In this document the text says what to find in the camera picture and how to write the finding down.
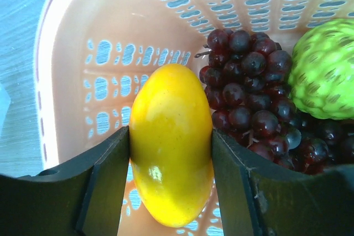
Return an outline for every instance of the perforated basket wall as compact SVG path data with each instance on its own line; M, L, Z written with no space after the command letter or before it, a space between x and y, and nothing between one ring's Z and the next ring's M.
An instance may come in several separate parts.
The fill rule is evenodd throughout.
M35 51L45 167L127 125L135 95L159 66L198 73L207 58L193 56L213 29L264 31L291 52L309 28L354 18L353 7L354 0L48 0ZM222 235L215 189L198 220L170 229L148 214L131 179L129 171L119 235Z

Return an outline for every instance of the yellow fruit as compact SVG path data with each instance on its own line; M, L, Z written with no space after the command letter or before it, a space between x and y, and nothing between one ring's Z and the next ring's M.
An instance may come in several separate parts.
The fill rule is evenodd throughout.
M150 214L179 228L210 196L212 120L203 87L187 67L157 69L139 91L129 124L133 177Z

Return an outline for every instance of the green fruit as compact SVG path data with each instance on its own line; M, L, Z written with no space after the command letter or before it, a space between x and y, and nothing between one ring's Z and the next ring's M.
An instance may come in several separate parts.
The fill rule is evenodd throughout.
M334 19L305 33L293 50L288 83L303 112L354 118L354 19Z

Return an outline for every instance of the tabletop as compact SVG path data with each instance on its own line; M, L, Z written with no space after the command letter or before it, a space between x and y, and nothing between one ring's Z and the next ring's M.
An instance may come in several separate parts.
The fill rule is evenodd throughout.
M42 169L33 49L45 0L0 0L0 173Z

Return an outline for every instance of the bunch of grapes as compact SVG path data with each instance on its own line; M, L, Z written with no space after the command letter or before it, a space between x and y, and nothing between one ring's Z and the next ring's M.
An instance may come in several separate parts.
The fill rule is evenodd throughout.
M216 29L200 70L212 122L256 154L305 174L354 163L354 124L318 120L289 98L291 56L266 33Z

